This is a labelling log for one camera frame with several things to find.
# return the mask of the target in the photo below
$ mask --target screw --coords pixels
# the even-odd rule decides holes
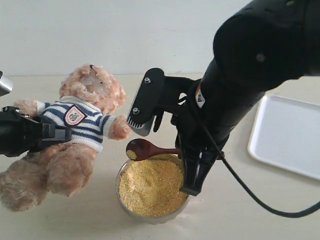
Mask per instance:
[[[140,113],[139,108],[135,107],[134,109],[132,109],[132,112],[134,115],[138,115]]]
[[[256,56],[256,60],[260,63],[264,62],[266,59],[265,55],[263,55],[262,53],[259,53],[257,56]]]
[[[289,0],[285,3],[287,6],[292,6],[295,3],[295,0]]]
[[[149,83],[151,83],[151,80],[150,80],[150,78],[146,77],[146,78],[144,79],[144,82],[145,82],[146,84],[149,84]]]

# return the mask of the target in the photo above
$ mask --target white plastic tray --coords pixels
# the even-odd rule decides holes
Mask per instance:
[[[264,96],[248,151],[260,162],[320,180],[320,105]]]

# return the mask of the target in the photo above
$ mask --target sticker label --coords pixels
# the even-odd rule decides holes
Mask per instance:
[[[68,127],[79,125],[87,115],[85,115],[76,105],[71,106],[64,115],[64,123]]]
[[[201,85],[199,84],[195,91],[195,102],[199,108],[202,108],[206,102],[202,92],[201,92]]]

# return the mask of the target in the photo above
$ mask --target beige table surface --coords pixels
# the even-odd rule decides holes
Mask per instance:
[[[180,76],[197,79],[201,74]],[[127,92],[127,102],[117,113],[127,113],[142,76],[116,77]],[[1,98],[1,106],[23,98],[55,101],[63,78],[12,77],[13,91]],[[320,79],[291,81],[273,93],[320,104]],[[262,200],[276,209],[300,211],[319,201],[318,181],[261,164],[248,155],[255,113],[256,107],[234,129],[225,146],[230,164]],[[169,120],[166,115],[159,132],[148,137],[160,147],[174,146],[176,131]],[[123,141],[104,141],[94,174],[80,194],[72,198],[49,194],[41,206],[22,213],[1,207],[0,240],[320,239],[320,211],[299,219],[275,216],[257,205],[221,162],[215,163],[207,176],[202,193],[175,220],[161,225],[136,223],[122,211],[115,193],[116,175],[127,160],[125,146],[136,137],[133,134]],[[1,171],[14,160],[1,156]]]

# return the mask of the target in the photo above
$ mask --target metal bowl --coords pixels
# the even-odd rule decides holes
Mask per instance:
[[[182,170],[182,172],[184,172],[184,167],[183,167],[183,163],[181,161],[181,159],[179,159],[176,155],[173,154],[161,154],[161,155],[157,155],[154,157],[151,157],[149,159],[155,159],[155,160],[164,160],[164,161],[172,161],[175,164],[177,164],[177,166]],[[143,215],[139,215],[136,214],[134,212],[132,212],[131,210],[129,210],[121,201],[120,199],[120,195],[119,195],[119,183],[120,183],[120,178],[122,173],[124,173],[127,168],[129,167],[131,160],[129,159],[128,161],[126,161],[126,163],[122,166],[122,168],[120,169],[120,171],[118,172],[118,175],[116,177],[116,195],[117,195],[117,199],[122,207],[122,209],[131,217],[133,217],[134,219],[138,220],[139,222],[143,222],[143,223],[148,223],[148,224],[152,224],[152,225],[157,225],[157,224],[164,224],[170,220],[175,219],[188,205],[188,202],[190,200],[190,196],[188,195],[185,199],[185,202],[174,212],[167,214],[167,215],[163,215],[163,216],[143,216]]]

